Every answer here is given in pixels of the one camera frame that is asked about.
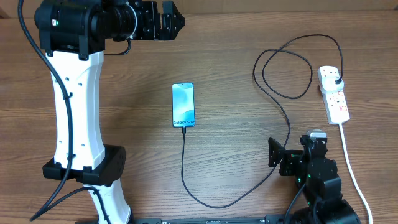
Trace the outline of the blue Galaxy smartphone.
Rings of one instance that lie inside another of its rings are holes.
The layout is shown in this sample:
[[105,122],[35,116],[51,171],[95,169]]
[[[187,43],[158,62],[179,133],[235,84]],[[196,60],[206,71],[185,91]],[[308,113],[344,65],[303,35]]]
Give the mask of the blue Galaxy smartphone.
[[175,128],[195,126],[193,83],[172,85],[172,125]]

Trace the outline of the white power strip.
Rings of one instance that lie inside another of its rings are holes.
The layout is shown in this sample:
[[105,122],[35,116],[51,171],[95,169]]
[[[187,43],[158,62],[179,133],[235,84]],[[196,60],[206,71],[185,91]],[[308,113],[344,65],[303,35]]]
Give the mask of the white power strip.
[[[340,79],[340,74],[336,67],[325,65],[318,69],[319,82],[322,78],[329,77]],[[350,120],[348,106],[343,90],[330,94],[322,93],[322,96],[329,124],[343,124]]]

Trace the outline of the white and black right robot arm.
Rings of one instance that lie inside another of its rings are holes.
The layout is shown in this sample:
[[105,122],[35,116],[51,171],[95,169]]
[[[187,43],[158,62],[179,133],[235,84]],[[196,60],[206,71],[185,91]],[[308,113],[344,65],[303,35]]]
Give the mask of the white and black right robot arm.
[[360,218],[341,193],[336,161],[326,158],[327,138],[303,135],[302,150],[287,150],[269,138],[269,166],[280,165],[281,176],[295,177],[298,193],[285,215],[268,215],[276,223],[357,224]]

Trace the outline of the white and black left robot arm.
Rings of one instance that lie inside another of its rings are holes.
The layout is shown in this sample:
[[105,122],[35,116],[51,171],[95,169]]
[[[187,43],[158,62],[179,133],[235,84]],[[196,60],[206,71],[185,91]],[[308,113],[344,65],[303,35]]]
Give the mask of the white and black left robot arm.
[[99,223],[132,223],[121,187],[125,149],[105,145],[99,113],[105,42],[174,40],[185,19],[174,2],[44,1],[35,12],[40,52],[55,93],[57,146],[47,179],[75,179],[94,201]]

